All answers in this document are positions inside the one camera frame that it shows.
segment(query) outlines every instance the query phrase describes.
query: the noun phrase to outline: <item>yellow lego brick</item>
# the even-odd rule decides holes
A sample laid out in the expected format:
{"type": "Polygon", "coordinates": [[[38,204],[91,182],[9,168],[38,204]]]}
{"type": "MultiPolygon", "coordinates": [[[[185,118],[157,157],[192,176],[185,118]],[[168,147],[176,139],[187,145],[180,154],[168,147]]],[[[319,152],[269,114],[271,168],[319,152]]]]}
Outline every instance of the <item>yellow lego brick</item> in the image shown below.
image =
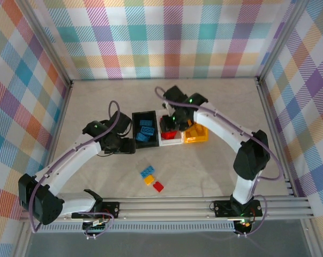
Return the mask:
{"type": "Polygon", "coordinates": [[[149,186],[151,183],[153,183],[154,180],[155,180],[155,178],[152,175],[148,175],[146,178],[144,178],[144,181],[147,186],[149,186]]]}
{"type": "Polygon", "coordinates": [[[195,138],[195,137],[197,137],[197,136],[198,136],[198,134],[197,134],[197,131],[196,131],[196,130],[190,130],[190,135],[191,135],[193,138],[195,138]]]}
{"type": "Polygon", "coordinates": [[[202,130],[203,130],[202,125],[196,124],[196,130],[197,130],[198,132],[202,132],[202,130]]]}

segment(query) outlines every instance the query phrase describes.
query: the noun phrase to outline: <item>metal frame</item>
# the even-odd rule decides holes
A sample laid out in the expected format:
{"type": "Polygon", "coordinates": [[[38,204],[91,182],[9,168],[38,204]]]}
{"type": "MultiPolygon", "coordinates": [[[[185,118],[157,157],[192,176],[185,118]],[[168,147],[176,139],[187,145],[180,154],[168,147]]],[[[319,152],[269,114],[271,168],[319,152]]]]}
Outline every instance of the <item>metal frame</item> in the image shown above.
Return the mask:
{"type": "MultiPolygon", "coordinates": [[[[82,222],[60,221],[41,226],[42,233],[82,233],[82,222]]],[[[155,221],[155,222],[120,222],[115,221],[111,232],[134,232],[134,233],[187,233],[187,232],[233,232],[235,226],[233,221],[155,221]]]]}
{"type": "MultiPolygon", "coordinates": [[[[57,143],[60,137],[61,133],[61,128],[64,123],[67,107],[70,102],[71,98],[71,93],[72,93],[72,83],[70,86],[66,89],[66,94],[65,94],[65,100],[63,103],[63,106],[61,107],[61,113],[60,113],[60,118],[57,123],[57,128],[55,131],[55,136],[53,137],[50,150],[48,152],[47,158],[46,158],[46,163],[45,165],[51,163],[54,158],[55,150],[57,147],[57,143]]],[[[13,250],[10,253],[11,257],[22,257],[25,256],[27,248],[28,248],[28,243],[32,234],[31,226],[29,221],[25,221],[24,219],[21,219],[21,224],[19,225],[19,229],[15,235],[14,238],[14,247],[13,250]]]]}
{"type": "MultiPolygon", "coordinates": [[[[265,92],[265,87],[267,85],[264,80],[260,80],[259,78],[256,78],[256,86],[261,100],[262,108],[264,109],[268,127],[271,132],[271,136],[274,142],[278,159],[280,160],[281,164],[284,167],[285,177],[286,177],[286,180],[288,181],[287,188],[289,189],[289,186],[290,186],[294,196],[298,196],[299,194],[295,186],[295,181],[291,175],[289,164],[286,160],[286,157],[282,148],[281,140],[279,138],[276,125],[274,123],[274,118],[272,116],[271,108],[266,101],[267,95],[265,92]]],[[[320,233],[318,232],[316,221],[314,219],[301,218],[301,224],[312,256],[317,256],[317,257],[323,256],[323,240],[320,233]]]]}
{"type": "MultiPolygon", "coordinates": [[[[119,215],[115,222],[137,221],[227,221],[241,219],[237,217],[216,218],[210,210],[212,201],[229,200],[229,197],[142,197],[142,198],[107,198],[105,201],[119,202],[119,215]]],[[[264,200],[259,198],[261,207],[264,200]]],[[[313,213],[306,197],[268,196],[267,220],[288,220],[312,218],[313,213]]],[[[28,213],[24,212],[23,221],[28,221],[28,213]]],[[[72,220],[71,215],[59,217],[57,222],[79,222],[72,220]]]]}
{"type": "Polygon", "coordinates": [[[36,35],[37,39],[40,41],[43,49],[46,51],[51,62],[54,64],[63,82],[65,83],[65,85],[71,86],[72,80],[70,79],[57,52],[55,51],[43,27],[41,26],[38,18],[36,17],[35,12],[32,9],[31,5],[28,3],[28,1],[25,1],[25,0],[16,0],[16,3],[21,9],[21,12],[23,13],[24,17],[27,19],[29,25],[32,27],[34,34],[36,35]]]}
{"type": "Polygon", "coordinates": [[[284,46],[288,42],[288,39],[290,38],[292,31],[297,25],[309,1],[310,0],[298,0],[296,2],[296,5],[288,21],[284,25],[283,31],[281,32],[271,54],[269,55],[269,58],[267,59],[263,70],[260,72],[261,81],[264,81],[264,79],[272,69],[275,61],[278,59],[280,52],[283,50],[284,46]]]}

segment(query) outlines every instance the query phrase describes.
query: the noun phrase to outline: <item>orange storage bin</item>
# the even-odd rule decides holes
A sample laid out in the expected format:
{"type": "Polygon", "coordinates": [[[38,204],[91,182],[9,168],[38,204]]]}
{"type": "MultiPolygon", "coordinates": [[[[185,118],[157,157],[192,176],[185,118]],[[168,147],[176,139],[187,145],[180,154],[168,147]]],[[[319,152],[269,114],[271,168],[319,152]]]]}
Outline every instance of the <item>orange storage bin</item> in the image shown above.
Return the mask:
{"type": "Polygon", "coordinates": [[[209,140],[209,130],[197,123],[184,132],[184,143],[206,142],[209,140]]]}

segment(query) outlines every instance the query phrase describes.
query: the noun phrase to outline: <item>black cable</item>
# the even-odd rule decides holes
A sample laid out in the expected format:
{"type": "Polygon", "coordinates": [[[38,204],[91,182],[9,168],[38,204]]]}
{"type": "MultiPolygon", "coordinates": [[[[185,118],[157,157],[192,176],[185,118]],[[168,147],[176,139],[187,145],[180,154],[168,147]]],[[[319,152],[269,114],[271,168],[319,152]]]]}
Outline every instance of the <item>black cable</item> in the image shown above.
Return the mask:
{"type": "MultiPolygon", "coordinates": [[[[211,204],[213,204],[214,203],[214,201],[212,201],[211,203],[210,203],[210,205],[209,205],[209,209],[211,210],[211,211],[215,211],[213,208],[211,208],[211,204]]],[[[226,206],[224,206],[223,204],[221,204],[220,202],[216,202],[216,204],[217,205],[220,205],[220,206],[222,206],[224,209],[226,209],[226,210],[233,210],[233,209],[230,209],[230,208],[227,208],[226,206]]]]}
{"type": "Polygon", "coordinates": [[[214,208],[211,208],[211,205],[213,204],[214,202],[211,202],[210,204],[209,204],[209,209],[211,210],[211,211],[215,211],[214,210],[214,208]]]}
{"type": "Polygon", "coordinates": [[[113,155],[114,153],[110,153],[110,154],[107,154],[107,155],[99,155],[99,154],[97,154],[97,156],[99,156],[99,157],[108,157],[108,156],[110,156],[110,155],[113,155]]]}

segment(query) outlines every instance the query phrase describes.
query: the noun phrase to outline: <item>black storage bin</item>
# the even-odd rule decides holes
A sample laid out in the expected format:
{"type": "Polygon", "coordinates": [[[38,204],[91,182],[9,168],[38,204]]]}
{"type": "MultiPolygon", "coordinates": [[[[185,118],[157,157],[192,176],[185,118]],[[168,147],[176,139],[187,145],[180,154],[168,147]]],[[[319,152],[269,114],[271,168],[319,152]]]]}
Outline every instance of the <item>black storage bin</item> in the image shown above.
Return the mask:
{"type": "Polygon", "coordinates": [[[134,112],[132,113],[132,120],[133,120],[133,137],[136,142],[136,149],[159,146],[159,137],[157,136],[158,130],[157,130],[157,124],[156,124],[155,111],[134,112]],[[151,135],[148,142],[142,142],[142,141],[136,140],[137,133],[139,133],[141,130],[140,120],[142,119],[151,120],[152,127],[154,128],[154,134],[151,135]]]}

